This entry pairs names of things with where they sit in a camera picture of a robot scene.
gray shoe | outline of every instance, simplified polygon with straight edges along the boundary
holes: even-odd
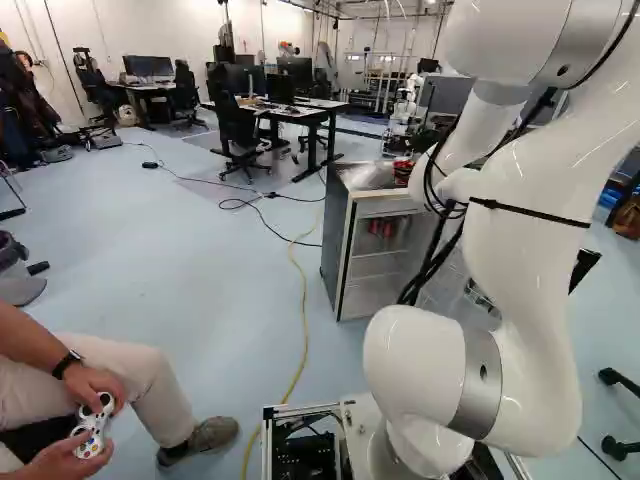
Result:
[[[219,451],[233,442],[239,430],[238,422],[231,417],[207,418],[193,430],[184,451],[174,454],[171,449],[159,449],[156,454],[158,464],[171,467],[191,455]]]

office chair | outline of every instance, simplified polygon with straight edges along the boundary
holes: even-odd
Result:
[[[187,125],[199,125],[207,130],[209,126],[196,116],[196,107],[200,105],[200,95],[196,86],[195,75],[183,60],[176,60],[176,88],[171,91],[170,101],[173,116],[177,120],[186,120]]]
[[[230,173],[242,170],[247,176],[247,183],[252,184],[250,168],[266,170],[270,174],[270,166],[257,163],[264,146],[258,134],[259,119],[242,110],[227,90],[219,88],[214,92],[213,101],[216,105],[222,153],[231,159],[226,163],[227,169],[218,174],[220,180],[224,181]]]
[[[314,73],[316,74],[315,75],[316,79],[313,87],[311,88],[310,97],[328,99],[330,97],[330,92],[331,92],[330,84],[329,84],[329,88],[327,88],[327,84],[325,83],[325,81],[323,81],[322,78],[320,78],[320,74],[318,72],[314,72]],[[327,143],[329,142],[329,139],[327,137],[323,137],[318,134],[316,136],[316,140],[320,145],[322,145],[322,147],[325,150],[328,148]],[[291,155],[291,158],[293,159],[293,162],[296,165],[300,163],[298,162],[298,155],[304,153],[304,151],[307,149],[307,145],[309,145],[309,135],[300,135],[298,137],[298,143],[300,144],[300,150],[298,151],[298,154]]]
[[[93,122],[104,121],[109,126],[117,123],[116,110],[118,109],[118,96],[109,88],[107,82],[98,68],[98,62],[89,55],[91,50],[84,47],[73,49],[73,64],[76,74],[80,79],[82,88],[87,94],[87,100],[100,107],[102,115],[90,118]]]
[[[613,368],[609,367],[600,370],[598,372],[598,378],[600,378],[602,383],[604,383],[608,387],[612,387],[613,385],[619,383],[636,397],[640,398],[640,386],[632,382]],[[627,455],[629,455],[630,453],[640,453],[640,442],[618,442],[611,435],[607,435],[606,437],[604,437],[600,446],[604,453],[610,455],[619,462],[624,461],[627,458]]]

beige pants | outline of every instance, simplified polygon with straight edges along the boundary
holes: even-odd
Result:
[[[138,418],[160,446],[173,447],[189,438],[196,421],[162,352],[83,335],[59,338],[85,357],[88,366],[120,378]],[[68,415],[77,408],[60,381],[0,355],[0,431]],[[0,443],[0,472],[21,466]]]

white game controller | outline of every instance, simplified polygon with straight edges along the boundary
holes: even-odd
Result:
[[[85,443],[74,450],[74,455],[80,459],[93,458],[104,450],[105,429],[111,419],[111,414],[116,408],[113,396],[108,392],[100,392],[100,402],[102,412],[93,413],[91,408],[83,405],[78,409],[78,426],[71,430],[70,437],[81,435],[84,432],[91,432],[91,437]]]

smartwatch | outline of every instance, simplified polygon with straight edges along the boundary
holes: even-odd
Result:
[[[58,380],[62,380],[62,375],[64,375],[64,371],[73,363],[82,363],[82,357],[77,352],[73,350],[69,350],[69,353],[60,360],[60,363],[55,366],[51,375]]]

